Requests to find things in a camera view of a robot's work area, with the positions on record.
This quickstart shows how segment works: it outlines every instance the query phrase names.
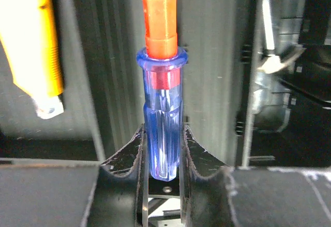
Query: yellow utility knife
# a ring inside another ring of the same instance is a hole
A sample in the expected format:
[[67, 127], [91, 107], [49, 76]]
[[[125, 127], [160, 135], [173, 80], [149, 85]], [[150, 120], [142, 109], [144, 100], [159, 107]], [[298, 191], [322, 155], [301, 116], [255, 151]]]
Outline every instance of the yellow utility knife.
[[32, 97], [40, 118], [63, 113], [52, 0], [0, 0], [0, 13], [0, 41], [14, 84]]

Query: blue translucent handle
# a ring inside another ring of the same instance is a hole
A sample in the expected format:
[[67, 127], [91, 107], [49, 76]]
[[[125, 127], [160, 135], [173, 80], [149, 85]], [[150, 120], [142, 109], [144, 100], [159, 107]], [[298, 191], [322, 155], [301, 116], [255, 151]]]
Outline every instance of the blue translucent handle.
[[[175, 57], [160, 60], [149, 58], [146, 49], [143, 49], [138, 52], [137, 61], [143, 68], [144, 76], [149, 171], [155, 179], [170, 181], [176, 177], [179, 164], [183, 111], [181, 67], [187, 61], [187, 54], [178, 48]], [[175, 69], [180, 70], [179, 83], [165, 89], [156, 86], [155, 78], [158, 78], [158, 73], [160, 78], [172, 80]]]

